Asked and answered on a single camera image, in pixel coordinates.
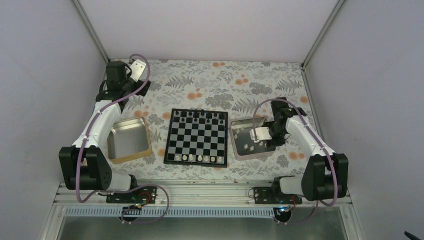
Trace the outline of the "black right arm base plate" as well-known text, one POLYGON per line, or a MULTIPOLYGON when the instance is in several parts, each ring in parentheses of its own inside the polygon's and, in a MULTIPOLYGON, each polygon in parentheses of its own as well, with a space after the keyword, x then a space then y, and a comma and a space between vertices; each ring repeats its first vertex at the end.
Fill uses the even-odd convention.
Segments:
POLYGON ((254 187, 253 199, 257 205, 294 205, 302 204, 301 197, 294 194, 285 194, 273 191, 271 187, 254 187))

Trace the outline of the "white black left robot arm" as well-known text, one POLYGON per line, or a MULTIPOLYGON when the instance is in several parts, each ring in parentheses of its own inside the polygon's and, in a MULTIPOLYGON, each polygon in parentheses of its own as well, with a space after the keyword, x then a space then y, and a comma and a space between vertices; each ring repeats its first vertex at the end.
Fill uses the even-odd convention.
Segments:
POLYGON ((106 79, 100 85, 89 122, 78 139, 58 153, 64 183, 69 190, 119 192, 128 203, 139 197, 140 190, 133 185, 133 176, 113 172, 102 147, 129 97, 146 94, 150 81, 140 79, 144 72, 150 72, 146 60, 106 64, 106 79))

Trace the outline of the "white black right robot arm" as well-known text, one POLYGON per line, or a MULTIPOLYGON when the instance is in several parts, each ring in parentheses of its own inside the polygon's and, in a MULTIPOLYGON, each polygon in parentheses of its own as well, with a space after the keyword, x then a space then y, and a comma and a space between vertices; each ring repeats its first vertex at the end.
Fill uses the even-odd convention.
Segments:
POLYGON ((273 99, 271 109, 274 120, 269 129, 271 140, 267 144, 271 147, 282 146, 286 143, 286 135, 289 135, 308 156, 302 176, 289 175, 274 179, 270 191, 272 200, 282 204, 290 195, 297 195, 308 201, 320 201, 325 206, 333 206, 338 198, 345 197, 347 193, 347 156, 328 147, 308 123, 303 109, 294 107, 286 98, 273 99))

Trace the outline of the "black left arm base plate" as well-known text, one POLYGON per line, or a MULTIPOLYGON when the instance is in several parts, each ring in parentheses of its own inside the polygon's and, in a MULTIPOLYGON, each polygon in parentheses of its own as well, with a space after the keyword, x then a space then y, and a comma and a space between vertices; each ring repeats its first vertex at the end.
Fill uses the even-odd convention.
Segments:
POLYGON ((156 186, 146 186, 130 193, 110 194, 106 197, 106 203, 128 205, 154 204, 156 201, 156 195, 156 186))

